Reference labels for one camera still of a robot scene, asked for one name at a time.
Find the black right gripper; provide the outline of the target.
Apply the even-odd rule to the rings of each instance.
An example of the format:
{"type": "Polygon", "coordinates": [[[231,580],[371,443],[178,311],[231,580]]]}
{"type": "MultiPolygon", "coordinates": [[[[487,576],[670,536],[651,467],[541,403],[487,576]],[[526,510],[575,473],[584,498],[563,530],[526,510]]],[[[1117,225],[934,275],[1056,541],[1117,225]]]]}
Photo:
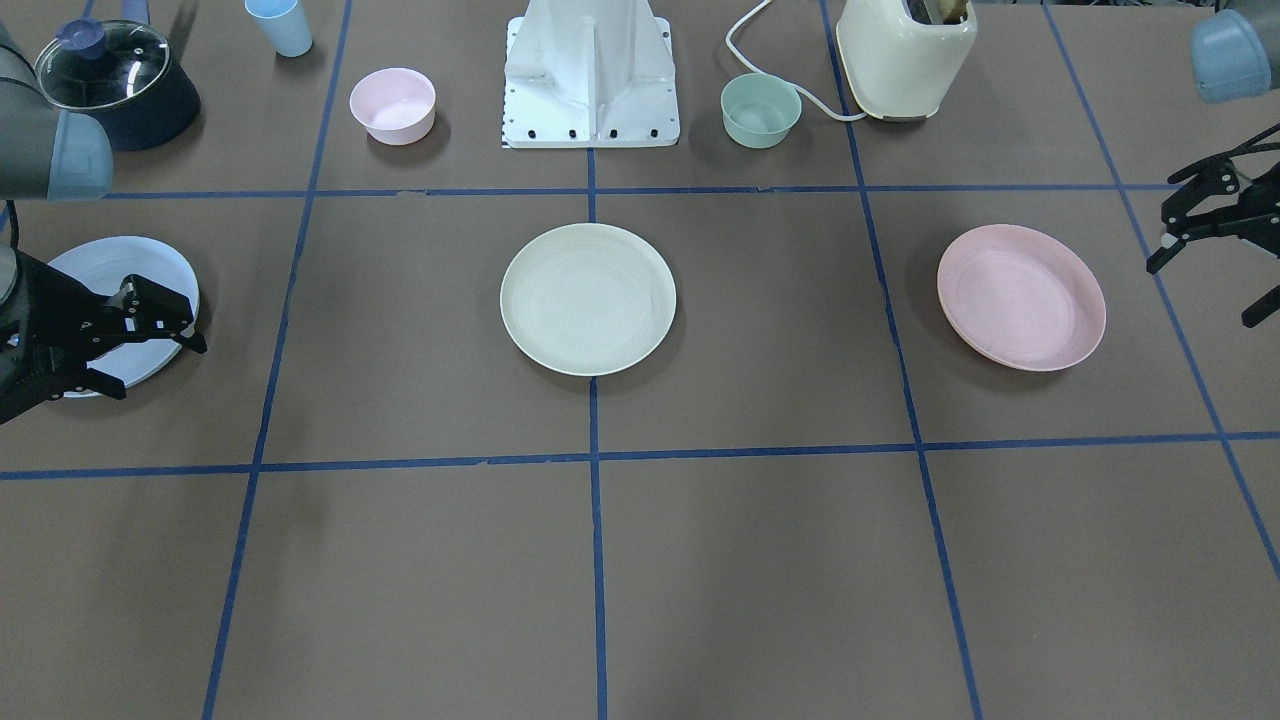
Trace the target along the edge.
{"type": "Polygon", "coordinates": [[[189,300],[142,275],[111,295],[90,291],[20,250],[3,247],[1,421],[58,398],[127,397],[122,379],[91,368],[122,345],[169,340],[209,350],[189,300]]]}

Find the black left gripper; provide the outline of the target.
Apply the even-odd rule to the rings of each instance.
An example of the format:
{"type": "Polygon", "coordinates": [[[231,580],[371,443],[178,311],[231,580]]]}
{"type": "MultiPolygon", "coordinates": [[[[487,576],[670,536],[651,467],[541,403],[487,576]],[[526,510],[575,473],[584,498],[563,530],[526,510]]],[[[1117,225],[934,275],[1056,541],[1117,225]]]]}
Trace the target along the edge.
{"type": "MultiPolygon", "coordinates": [[[[1276,147],[1236,147],[1176,170],[1167,179],[1178,190],[1161,204],[1164,233],[1147,258],[1146,272],[1158,274],[1189,242],[1235,236],[1257,247],[1277,246],[1277,167],[1249,179],[1238,158],[1276,152],[1276,147]]],[[[1244,328],[1256,328],[1280,309],[1276,284],[1240,313],[1244,328]]]]}

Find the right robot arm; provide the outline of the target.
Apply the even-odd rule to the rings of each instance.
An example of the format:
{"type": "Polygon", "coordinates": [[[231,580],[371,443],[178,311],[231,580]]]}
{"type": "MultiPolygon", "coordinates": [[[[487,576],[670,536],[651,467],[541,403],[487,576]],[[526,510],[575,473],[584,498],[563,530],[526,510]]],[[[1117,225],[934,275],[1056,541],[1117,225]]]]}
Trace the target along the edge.
{"type": "MultiPolygon", "coordinates": [[[[3,201],[90,201],[113,186],[114,151],[180,135],[198,96],[146,5],[65,23],[29,60],[3,35],[3,201]]],[[[3,243],[3,420],[65,396],[124,398],[196,331],[198,284],[187,260],[145,238],[93,241],[49,264],[3,243]]]]}

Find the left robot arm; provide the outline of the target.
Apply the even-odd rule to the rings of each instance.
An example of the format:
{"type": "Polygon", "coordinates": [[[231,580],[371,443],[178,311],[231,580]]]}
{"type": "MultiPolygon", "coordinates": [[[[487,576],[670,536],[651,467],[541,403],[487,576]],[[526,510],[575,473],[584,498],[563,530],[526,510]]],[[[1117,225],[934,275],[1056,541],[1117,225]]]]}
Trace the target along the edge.
{"type": "MultiPolygon", "coordinates": [[[[1215,13],[1192,31],[1190,68],[1201,101],[1222,104],[1263,96],[1279,87],[1279,5],[1275,1],[1217,1],[1215,13]]],[[[1236,237],[1279,255],[1277,168],[1244,177],[1235,160],[1277,151],[1277,127],[1257,133],[1169,177],[1178,190],[1161,205],[1161,245],[1146,261],[1155,275],[1187,245],[1236,237]]]]}

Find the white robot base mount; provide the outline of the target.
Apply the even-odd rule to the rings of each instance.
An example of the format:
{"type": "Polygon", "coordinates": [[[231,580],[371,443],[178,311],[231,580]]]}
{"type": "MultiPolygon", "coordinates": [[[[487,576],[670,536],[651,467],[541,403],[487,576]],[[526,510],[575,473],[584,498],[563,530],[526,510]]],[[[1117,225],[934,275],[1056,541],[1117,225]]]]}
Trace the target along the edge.
{"type": "Polygon", "coordinates": [[[671,24],[648,1],[530,1],[507,22],[507,149],[653,149],[681,136],[671,24]]]}

